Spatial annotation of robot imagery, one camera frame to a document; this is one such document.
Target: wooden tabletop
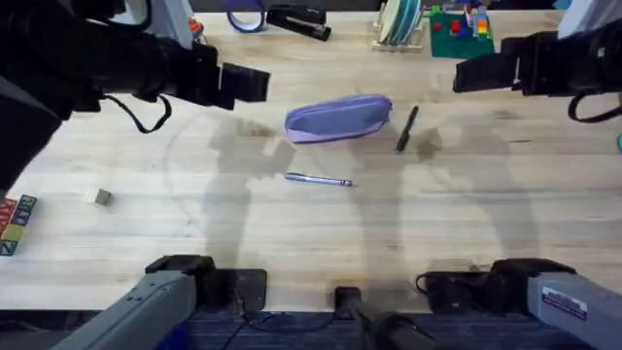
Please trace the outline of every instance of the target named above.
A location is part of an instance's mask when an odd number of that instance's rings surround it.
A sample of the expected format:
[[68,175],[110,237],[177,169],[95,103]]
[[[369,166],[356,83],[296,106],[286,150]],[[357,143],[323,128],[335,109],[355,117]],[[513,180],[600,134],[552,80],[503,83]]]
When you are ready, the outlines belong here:
[[[491,13],[495,39],[556,28],[562,13]],[[116,105],[76,114],[12,194],[40,198],[12,258],[0,259],[0,308],[100,309],[163,255],[262,267],[268,309],[318,310],[337,285],[382,307],[418,308],[414,277],[504,257],[567,263],[622,292],[620,121],[572,122],[565,98],[505,90],[455,94],[457,60],[372,52],[375,14],[329,14],[327,43],[279,28],[236,33],[200,16],[223,61],[272,74],[269,101],[234,112],[174,100],[142,135]],[[361,139],[294,145],[286,112],[354,93],[384,93],[391,122]],[[161,105],[122,96],[154,123]],[[611,108],[594,98],[582,113]],[[394,154],[413,105],[406,152]],[[355,188],[286,181],[286,171]],[[106,208],[83,201],[112,192]]]

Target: wire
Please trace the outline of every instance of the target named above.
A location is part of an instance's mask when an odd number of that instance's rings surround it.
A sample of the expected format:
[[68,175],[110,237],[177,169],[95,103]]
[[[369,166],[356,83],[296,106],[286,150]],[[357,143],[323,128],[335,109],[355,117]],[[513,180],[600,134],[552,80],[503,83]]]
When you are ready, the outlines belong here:
[[168,99],[166,99],[166,97],[160,96],[159,99],[162,100],[162,102],[164,103],[164,109],[165,109],[164,110],[164,115],[162,117],[160,117],[160,119],[155,123],[155,126],[151,130],[148,130],[138,120],[136,115],[129,109],[129,107],[127,107],[123,102],[119,101],[115,96],[104,95],[104,99],[109,99],[109,100],[117,103],[119,105],[119,107],[121,107],[132,118],[132,120],[136,124],[136,127],[138,128],[138,131],[140,131],[140,132],[142,132],[144,134],[152,133],[152,132],[154,132],[156,130],[159,130],[164,125],[164,123],[166,123],[166,121],[173,114],[173,108],[171,107],[171,103],[168,102]]
[[[276,315],[271,315],[272,317],[268,317],[266,319],[263,319],[260,321],[260,323],[264,323],[269,319],[272,319],[274,317],[276,317]],[[324,321],[323,323],[313,326],[313,327],[309,327],[309,328],[301,328],[301,329],[283,329],[283,328],[279,328],[279,329],[266,329],[266,328],[262,328],[262,327],[258,327],[256,325],[253,324],[253,321],[250,320],[248,318],[247,314],[242,314],[242,318],[244,319],[245,324],[252,328],[255,331],[258,332],[264,332],[264,333],[278,333],[278,334],[301,334],[301,333],[312,333],[312,332],[317,332],[317,331],[321,331],[327,327],[329,327],[330,325],[332,325],[332,323],[334,322],[334,320],[336,319],[335,314],[333,313],[330,316],[330,319]]]
[[235,332],[233,332],[229,338],[226,340],[225,344],[223,345],[223,347],[221,348],[221,350],[226,350],[226,348],[229,346],[229,344],[233,341],[233,339],[235,339],[235,337],[237,336],[238,333],[240,333],[240,331],[242,331],[242,329],[244,328],[244,326],[246,326],[246,322],[242,322],[242,324],[240,325],[240,327],[237,328],[237,330],[235,330]]
[[570,102],[570,106],[568,107],[568,116],[573,121],[579,122],[579,123],[602,123],[610,119],[622,116],[622,107],[617,107],[617,108],[614,108],[610,111],[604,112],[594,117],[580,119],[576,115],[576,108],[586,96],[587,96],[586,94],[580,94],[578,96],[575,96]]
[[427,296],[428,295],[428,291],[426,291],[425,289],[421,288],[421,285],[419,284],[419,281],[421,281],[423,278],[428,277],[428,273],[422,273],[420,275],[417,276],[417,278],[415,278],[415,288],[417,289],[417,292],[419,292],[419,294],[423,295],[423,296]]

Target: green lego plate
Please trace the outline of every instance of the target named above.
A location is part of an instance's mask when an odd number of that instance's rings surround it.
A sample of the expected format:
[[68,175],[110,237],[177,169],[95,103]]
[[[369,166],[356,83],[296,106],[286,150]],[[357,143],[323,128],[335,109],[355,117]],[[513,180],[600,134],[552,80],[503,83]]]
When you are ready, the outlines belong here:
[[[459,38],[449,33],[451,21],[455,19],[462,20],[464,17],[464,15],[452,14],[436,14],[430,17],[432,57],[471,59],[495,52],[492,30],[489,34],[490,39],[485,36],[481,39],[474,38],[472,29],[468,30],[465,38]],[[433,27],[436,23],[440,23],[442,26],[440,30],[434,31]]]

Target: wooden toy block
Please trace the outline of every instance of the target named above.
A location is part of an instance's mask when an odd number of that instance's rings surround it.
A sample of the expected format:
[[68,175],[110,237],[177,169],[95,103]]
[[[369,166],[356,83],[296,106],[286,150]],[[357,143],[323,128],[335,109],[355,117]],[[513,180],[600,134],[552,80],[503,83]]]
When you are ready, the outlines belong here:
[[13,217],[4,226],[0,235],[0,256],[10,257],[15,253],[19,241],[26,232],[26,225],[28,225],[36,203],[37,198],[31,195],[24,194],[19,198],[19,202],[15,205]]
[[86,193],[86,198],[85,200],[88,203],[94,203],[94,204],[99,204],[99,205],[108,205],[108,203],[110,202],[110,198],[113,195],[108,192],[108,191],[104,191],[102,189],[96,189],[96,190],[90,190]]
[[16,224],[9,224],[2,233],[2,239],[19,242],[25,232],[26,227]]
[[17,208],[17,202],[12,199],[4,199],[0,203],[0,235],[11,221]]
[[0,257],[12,256],[17,248],[17,242],[10,240],[0,240]]

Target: black stapler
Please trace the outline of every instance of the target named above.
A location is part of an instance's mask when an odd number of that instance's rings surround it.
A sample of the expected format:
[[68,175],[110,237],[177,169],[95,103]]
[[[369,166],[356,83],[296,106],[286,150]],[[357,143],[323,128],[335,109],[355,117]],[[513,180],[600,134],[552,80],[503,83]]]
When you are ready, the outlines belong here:
[[330,36],[327,12],[304,5],[272,5],[265,21],[298,34],[326,41]]

